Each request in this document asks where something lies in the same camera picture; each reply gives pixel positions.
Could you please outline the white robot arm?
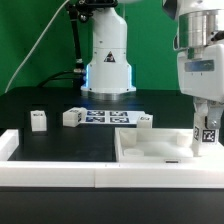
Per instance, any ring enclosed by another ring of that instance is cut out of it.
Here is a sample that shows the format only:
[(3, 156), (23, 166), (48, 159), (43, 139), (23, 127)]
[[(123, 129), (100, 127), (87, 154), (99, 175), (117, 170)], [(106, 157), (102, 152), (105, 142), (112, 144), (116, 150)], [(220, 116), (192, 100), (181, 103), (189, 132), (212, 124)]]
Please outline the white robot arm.
[[(133, 92), (126, 22), (110, 2), (87, 5), (94, 20), (93, 57), (82, 91), (100, 99)], [(178, 22), (173, 47), (180, 90), (194, 98), (205, 127), (218, 129), (224, 113), (224, 0), (162, 0), (162, 9)]]

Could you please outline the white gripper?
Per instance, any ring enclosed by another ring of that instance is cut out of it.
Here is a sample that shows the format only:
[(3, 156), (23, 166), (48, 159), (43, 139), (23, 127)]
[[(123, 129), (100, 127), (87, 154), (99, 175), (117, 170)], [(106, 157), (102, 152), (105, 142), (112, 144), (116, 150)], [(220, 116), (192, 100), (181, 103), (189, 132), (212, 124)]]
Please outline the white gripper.
[[(207, 115), (208, 129), (219, 129), (223, 114), (220, 102), (224, 102), (224, 44), (206, 47), (202, 58), (197, 60), (188, 60), (186, 54), (180, 52), (177, 67), (181, 92), (195, 97), (195, 112)], [(207, 106), (206, 99), (213, 101)]]

